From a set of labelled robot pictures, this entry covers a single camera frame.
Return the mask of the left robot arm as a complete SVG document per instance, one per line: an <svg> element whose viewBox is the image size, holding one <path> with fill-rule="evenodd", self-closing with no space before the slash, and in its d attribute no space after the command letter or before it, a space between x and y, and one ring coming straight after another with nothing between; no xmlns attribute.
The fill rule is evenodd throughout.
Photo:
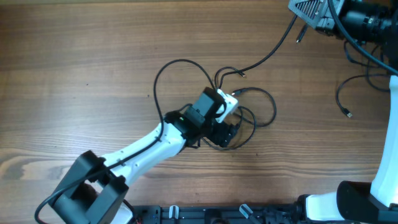
<svg viewBox="0 0 398 224"><path fill-rule="evenodd" d="M103 156L92 151L81 154L48 204L65 223L132 222L134 212L124 201L130 185L203 137L227 145L233 133L224 119L237 107L232 95L205 88L185 111L168 112L152 132L131 145Z"/></svg>

